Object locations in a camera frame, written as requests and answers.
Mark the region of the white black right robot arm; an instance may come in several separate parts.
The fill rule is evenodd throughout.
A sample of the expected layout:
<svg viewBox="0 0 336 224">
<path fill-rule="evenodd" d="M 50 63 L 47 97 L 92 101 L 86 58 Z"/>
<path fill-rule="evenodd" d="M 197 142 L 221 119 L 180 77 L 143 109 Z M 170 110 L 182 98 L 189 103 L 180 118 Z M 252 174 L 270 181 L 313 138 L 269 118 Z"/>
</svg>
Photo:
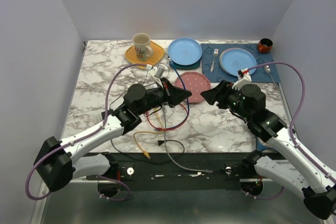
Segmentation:
<svg viewBox="0 0 336 224">
<path fill-rule="evenodd" d="M 318 160 L 275 113 L 266 109 L 266 95 L 255 84 L 235 89 L 230 82 L 201 92 L 201 96 L 220 109 L 228 109 L 244 120 L 254 136 L 271 145 L 294 168 L 277 164 L 260 151 L 253 151 L 242 160 L 241 171 L 249 178 L 256 175 L 270 178 L 303 200 L 316 217 L 326 220 L 335 212 L 335 171 Z"/>
</svg>

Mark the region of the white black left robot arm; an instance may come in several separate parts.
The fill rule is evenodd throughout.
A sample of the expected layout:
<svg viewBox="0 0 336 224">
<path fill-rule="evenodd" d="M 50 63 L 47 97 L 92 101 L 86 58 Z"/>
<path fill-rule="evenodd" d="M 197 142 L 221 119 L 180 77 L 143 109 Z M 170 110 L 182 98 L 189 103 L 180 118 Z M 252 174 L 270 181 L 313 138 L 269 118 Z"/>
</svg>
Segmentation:
<svg viewBox="0 0 336 224">
<path fill-rule="evenodd" d="M 50 192 L 65 187 L 73 178 L 75 163 L 102 143 L 125 135 L 140 123 L 140 115 L 161 105 L 179 105 L 192 93 L 161 78 L 157 88 L 146 89 L 141 84 L 130 86 L 123 103 L 106 112 L 102 122 L 62 140 L 46 139 L 34 161 L 34 167 Z"/>
</svg>

